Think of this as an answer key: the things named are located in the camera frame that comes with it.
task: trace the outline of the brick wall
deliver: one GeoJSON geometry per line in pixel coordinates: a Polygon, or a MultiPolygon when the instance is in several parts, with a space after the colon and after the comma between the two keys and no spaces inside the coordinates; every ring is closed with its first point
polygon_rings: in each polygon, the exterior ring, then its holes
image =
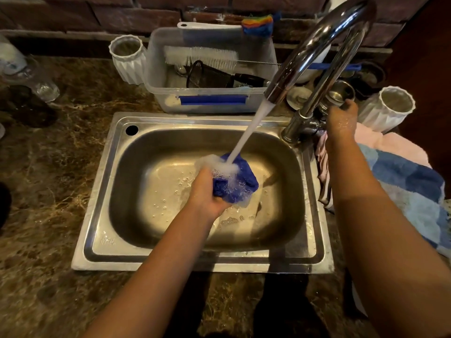
{"type": "MultiPolygon", "coordinates": [[[[377,22],[365,46],[384,47],[427,0],[376,0],[377,22]]],[[[180,20],[239,24],[245,16],[281,10],[276,42],[297,42],[327,0],[0,0],[0,29],[148,35],[180,20]]]]}

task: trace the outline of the clear plastic bin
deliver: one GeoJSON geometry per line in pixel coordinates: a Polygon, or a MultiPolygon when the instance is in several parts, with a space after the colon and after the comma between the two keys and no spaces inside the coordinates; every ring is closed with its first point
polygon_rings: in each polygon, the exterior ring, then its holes
{"type": "MultiPolygon", "coordinates": [[[[152,32],[147,50],[146,89],[166,113],[254,113],[263,100],[263,88],[186,88],[186,77],[167,65],[164,46],[211,47],[238,52],[239,60],[276,62],[272,39],[244,35],[241,29],[180,29],[152,32]]],[[[272,79],[277,65],[238,63],[234,73],[272,79]]]]}

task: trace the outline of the pink towel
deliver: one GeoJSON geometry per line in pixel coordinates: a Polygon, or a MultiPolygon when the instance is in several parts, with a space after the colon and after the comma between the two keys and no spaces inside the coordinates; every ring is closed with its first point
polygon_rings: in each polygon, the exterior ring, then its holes
{"type": "MultiPolygon", "coordinates": [[[[371,130],[361,123],[357,123],[354,138],[357,143],[363,144],[373,149],[396,154],[419,165],[432,168],[428,161],[428,155],[421,147],[396,133],[388,133],[383,135],[382,133],[371,130]]],[[[333,201],[332,191],[330,189],[330,175],[328,156],[326,151],[326,140],[327,133],[324,133],[319,138],[315,155],[318,159],[320,169],[318,178],[322,185],[319,201],[324,204],[326,209],[330,210],[333,206],[333,201]]]]}

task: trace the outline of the faucet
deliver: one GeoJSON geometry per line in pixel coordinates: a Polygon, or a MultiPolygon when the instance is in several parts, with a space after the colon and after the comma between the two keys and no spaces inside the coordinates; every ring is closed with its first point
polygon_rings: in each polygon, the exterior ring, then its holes
{"type": "Polygon", "coordinates": [[[296,83],[299,76],[341,33],[349,30],[340,50],[329,69],[319,80],[312,95],[282,131],[282,139],[288,143],[297,142],[301,135],[313,135],[324,122],[313,116],[319,101],[330,90],[335,80],[349,64],[376,18],[374,0],[348,0],[327,14],[310,31],[307,39],[300,43],[282,64],[266,89],[265,98],[278,104],[296,83]]]}

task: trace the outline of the brown granite countertop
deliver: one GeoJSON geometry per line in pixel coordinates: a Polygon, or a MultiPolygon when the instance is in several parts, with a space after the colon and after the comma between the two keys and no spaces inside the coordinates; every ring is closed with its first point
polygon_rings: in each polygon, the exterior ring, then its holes
{"type": "MultiPolygon", "coordinates": [[[[7,130],[0,181],[13,197],[0,230],[3,338],[76,337],[131,276],[75,272],[70,262],[113,113],[161,112],[152,94],[124,83],[110,60],[39,60],[61,89],[53,104],[58,121],[33,129],[0,117],[7,130]]],[[[279,107],[273,114],[290,112],[279,107]]],[[[167,336],[376,337],[347,309],[332,215],[328,223],[334,274],[193,273],[167,336]]]]}

